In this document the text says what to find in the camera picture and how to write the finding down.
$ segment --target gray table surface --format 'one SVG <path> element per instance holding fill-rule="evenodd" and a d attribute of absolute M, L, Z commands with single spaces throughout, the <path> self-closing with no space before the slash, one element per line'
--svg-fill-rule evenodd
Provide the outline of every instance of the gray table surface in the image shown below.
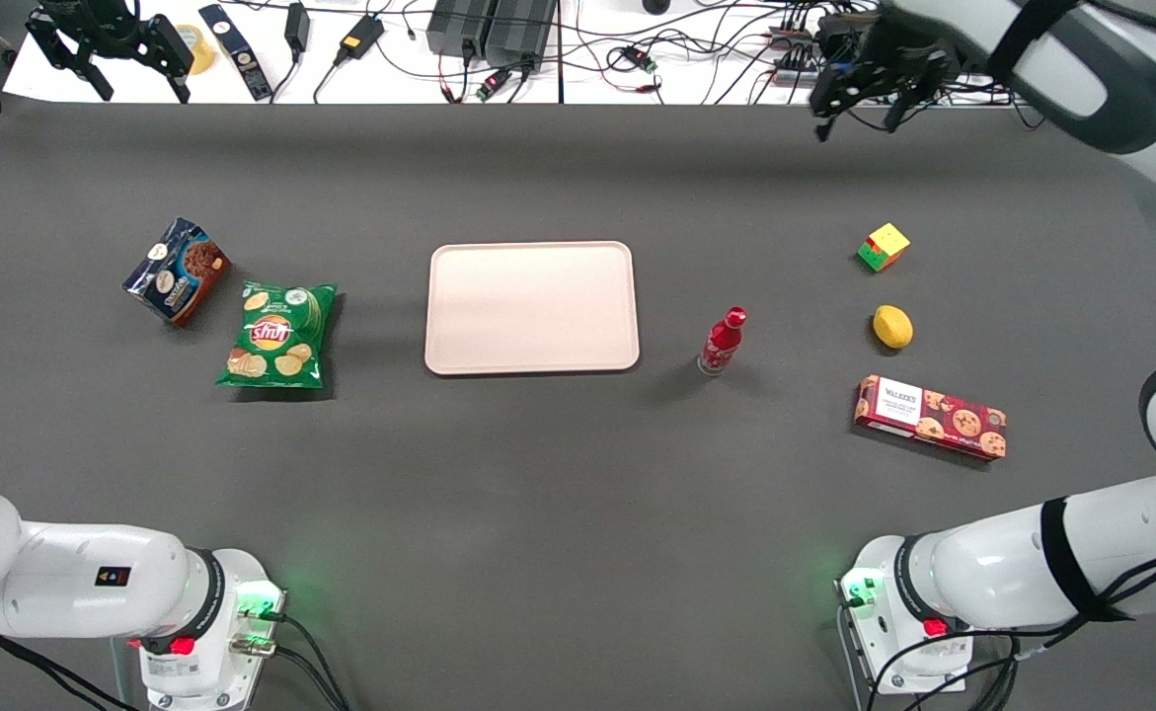
<path fill-rule="evenodd" d="M 849 710 L 830 580 L 859 546 L 1156 473 L 1134 405 L 1156 258 L 1116 166 L 1055 131 L 990 110 L 822 146 L 812 126 L 12 99 L 0 494 L 257 554 L 360 708 Z M 186 332 L 118 289 L 176 215 L 238 265 Z M 868 274 L 853 252 L 885 221 L 911 249 Z M 635 254 L 636 369 L 425 372 L 435 247 L 573 239 Z M 245 277 L 340 283 L 319 399 L 213 386 Z M 882 302 L 916 320 L 901 355 L 868 335 Z M 709 382 L 692 360 L 733 303 L 746 346 Z M 870 372 L 1006 409 L 1010 456 L 853 432 Z M 99 639 L 35 645 L 109 686 Z M 267 667 L 258 711 L 318 706 Z M 81 706 L 0 654 L 9 708 Z M 1011 708 L 1156 708 L 1156 617 L 1028 662 Z"/>

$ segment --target red cookie box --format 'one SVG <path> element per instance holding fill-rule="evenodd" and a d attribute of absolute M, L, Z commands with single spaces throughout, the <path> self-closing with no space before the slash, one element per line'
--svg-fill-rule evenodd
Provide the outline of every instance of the red cookie box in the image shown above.
<path fill-rule="evenodd" d="M 867 376 L 858 384 L 854 423 L 987 462 L 1007 456 L 1007 415 L 1001 409 L 880 376 Z"/>

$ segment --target green chip bag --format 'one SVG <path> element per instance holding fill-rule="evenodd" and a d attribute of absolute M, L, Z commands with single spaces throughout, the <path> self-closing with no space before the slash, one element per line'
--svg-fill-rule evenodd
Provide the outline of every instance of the green chip bag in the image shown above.
<path fill-rule="evenodd" d="M 217 384 L 324 387 L 319 349 L 336 284 L 282 288 L 244 282 L 244 327 Z"/>

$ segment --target red bottle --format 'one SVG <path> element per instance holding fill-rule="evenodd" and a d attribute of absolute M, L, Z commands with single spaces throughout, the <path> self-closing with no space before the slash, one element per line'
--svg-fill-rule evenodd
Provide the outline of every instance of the red bottle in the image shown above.
<path fill-rule="evenodd" d="M 740 339 L 743 338 L 740 327 L 743 327 L 747 318 L 748 314 L 743 309 L 732 306 L 727 311 L 727 316 L 724 316 L 722 320 L 709 329 L 705 349 L 701 350 L 698 358 L 696 358 L 699 372 L 710 377 L 721 375 L 722 370 L 731 363 L 732 356 L 735 355 L 736 348 L 740 347 Z"/>

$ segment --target chip bag logo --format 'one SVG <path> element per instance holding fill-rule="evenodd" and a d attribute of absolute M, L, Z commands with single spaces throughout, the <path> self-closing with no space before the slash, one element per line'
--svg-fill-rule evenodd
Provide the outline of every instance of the chip bag logo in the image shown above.
<path fill-rule="evenodd" d="M 288 323 L 283 316 L 262 316 L 253 324 L 253 332 L 249 334 L 249 341 L 262 350 L 275 350 L 288 341 L 292 335 L 292 324 Z"/>

